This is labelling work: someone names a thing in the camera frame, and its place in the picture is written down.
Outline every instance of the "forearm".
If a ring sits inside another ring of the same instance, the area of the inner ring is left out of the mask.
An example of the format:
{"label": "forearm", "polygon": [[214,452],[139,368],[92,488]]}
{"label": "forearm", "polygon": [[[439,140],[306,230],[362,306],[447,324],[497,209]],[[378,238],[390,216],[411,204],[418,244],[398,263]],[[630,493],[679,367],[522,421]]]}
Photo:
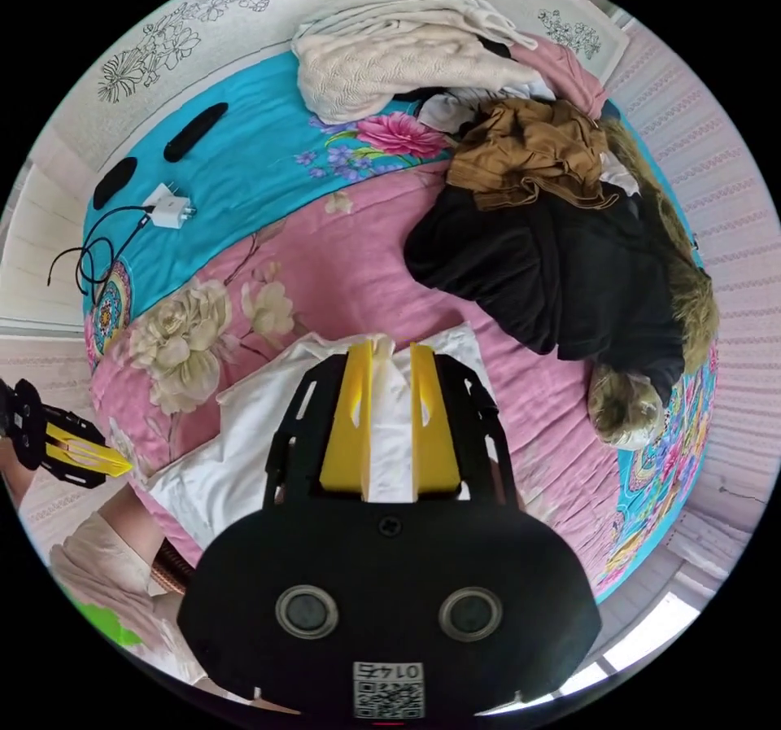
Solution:
{"label": "forearm", "polygon": [[146,564],[152,564],[165,535],[130,485],[123,486],[98,513]]}
{"label": "forearm", "polygon": [[8,489],[11,502],[18,510],[33,482],[35,473],[19,463],[14,446],[7,437],[0,439],[0,474]]}

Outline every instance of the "fur hood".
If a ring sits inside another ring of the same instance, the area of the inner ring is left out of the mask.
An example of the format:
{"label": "fur hood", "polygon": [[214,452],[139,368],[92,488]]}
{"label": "fur hood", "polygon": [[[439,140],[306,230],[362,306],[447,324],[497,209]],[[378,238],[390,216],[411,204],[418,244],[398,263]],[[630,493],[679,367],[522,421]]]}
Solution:
{"label": "fur hood", "polygon": [[[708,359],[718,331],[718,307],[710,277],[694,261],[692,245],[678,213],[620,120],[600,120],[612,153],[637,180],[640,194],[659,213],[672,242],[667,261],[673,312],[683,328],[684,374],[694,374]],[[664,428],[661,400],[649,383],[597,365],[588,393],[591,422],[603,442],[639,449]]]}

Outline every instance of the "label sticker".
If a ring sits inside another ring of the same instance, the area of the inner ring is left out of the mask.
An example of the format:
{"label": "label sticker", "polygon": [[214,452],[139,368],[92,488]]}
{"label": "label sticker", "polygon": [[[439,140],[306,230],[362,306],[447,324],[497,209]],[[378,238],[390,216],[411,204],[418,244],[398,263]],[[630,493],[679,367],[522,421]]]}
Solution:
{"label": "label sticker", "polygon": [[352,683],[357,719],[425,716],[425,682],[420,662],[354,662]]}

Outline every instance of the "green object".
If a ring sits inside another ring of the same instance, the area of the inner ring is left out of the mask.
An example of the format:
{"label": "green object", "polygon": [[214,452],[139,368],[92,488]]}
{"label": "green object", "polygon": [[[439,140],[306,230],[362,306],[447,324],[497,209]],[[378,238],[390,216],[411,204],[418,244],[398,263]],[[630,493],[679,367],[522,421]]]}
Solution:
{"label": "green object", "polygon": [[100,608],[97,605],[86,605],[79,602],[67,590],[64,591],[68,595],[68,599],[81,612],[81,615],[109,640],[113,640],[119,646],[133,646],[143,643],[143,640],[135,632],[122,626],[119,617],[113,610]]}

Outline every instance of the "white charger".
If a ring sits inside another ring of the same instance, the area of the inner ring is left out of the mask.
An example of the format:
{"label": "white charger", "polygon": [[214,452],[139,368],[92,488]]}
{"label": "white charger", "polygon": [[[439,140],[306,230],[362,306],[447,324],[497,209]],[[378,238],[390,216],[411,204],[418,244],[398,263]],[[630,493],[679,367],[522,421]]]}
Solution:
{"label": "white charger", "polygon": [[176,195],[160,199],[151,211],[152,222],[158,228],[181,228],[195,214],[190,199]]}
{"label": "white charger", "polygon": [[149,214],[158,228],[180,229],[196,213],[190,199],[174,195],[166,185],[158,185],[143,205],[153,207]]}

